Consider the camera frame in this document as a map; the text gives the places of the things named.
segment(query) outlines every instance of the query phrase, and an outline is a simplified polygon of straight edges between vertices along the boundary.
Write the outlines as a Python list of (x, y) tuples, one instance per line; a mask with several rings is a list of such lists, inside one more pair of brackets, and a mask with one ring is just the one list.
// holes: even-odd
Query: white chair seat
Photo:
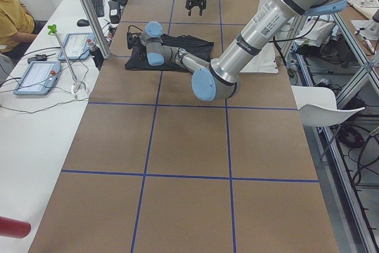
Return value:
[(292, 86), (292, 91), (304, 126), (327, 127), (341, 124), (364, 109), (338, 110), (336, 97), (328, 88)]

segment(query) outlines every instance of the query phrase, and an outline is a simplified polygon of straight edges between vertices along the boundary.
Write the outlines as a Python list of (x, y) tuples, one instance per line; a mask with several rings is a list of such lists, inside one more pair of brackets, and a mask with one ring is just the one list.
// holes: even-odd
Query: green clamp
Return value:
[(50, 34), (55, 34), (56, 31), (57, 31), (57, 25), (56, 25), (56, 24), (49, 25), (49, 26), (47, 26), (47, 28), (50, 30), (50, 31), (48, 32), (49, 35), (50, 35)]

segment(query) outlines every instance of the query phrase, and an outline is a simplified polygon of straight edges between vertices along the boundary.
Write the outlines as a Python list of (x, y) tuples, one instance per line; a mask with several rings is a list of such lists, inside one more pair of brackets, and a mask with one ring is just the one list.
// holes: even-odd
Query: black pants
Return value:
[[(38, 35), (41, 32), (43, 26), (45, 26), (46, 21), (34, 21), (34, 30), (32, 34)], [(20, 43), (15, 46), (10, 52), (3, 53), (4, 55), (10, 57), (13, 60), (13, 63), (16, 65), (18, 61), (22, 58), (24, 53), (30, 47), (31, 43)]]

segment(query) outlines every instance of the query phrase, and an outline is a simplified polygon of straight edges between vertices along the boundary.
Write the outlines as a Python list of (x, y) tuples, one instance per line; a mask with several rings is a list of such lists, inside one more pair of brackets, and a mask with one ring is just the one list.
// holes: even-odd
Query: yellow shirt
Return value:
[(19, 0), (0, 0), (0, 45), (6, 45), (1, 52), (10, 52), (19, 44), (10, 39), (17, 32), (31, 33), (34, 30), (33, 18), (26, 14)]

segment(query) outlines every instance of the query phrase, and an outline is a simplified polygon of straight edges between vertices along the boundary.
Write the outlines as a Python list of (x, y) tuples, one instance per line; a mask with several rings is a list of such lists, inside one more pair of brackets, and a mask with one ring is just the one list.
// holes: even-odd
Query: black bag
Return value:
[[(202, 60), (207, 62), (210, 61), (210, 54), (214, 46), (213, 42), (205, 41), (193, 36), (172, 37), (167, 34), (161, 35), (161, 39), (164, 46), (181, 47)], [(144, 47), (139, 40), (133, 45), (131, 57), (127, 63), (125, 63), (125, 69), (188, 72), (188, 70), (178, 66), (175, 62), (165, 62), (160, 66), (149, 65), (146, 57), (146, 47)]]

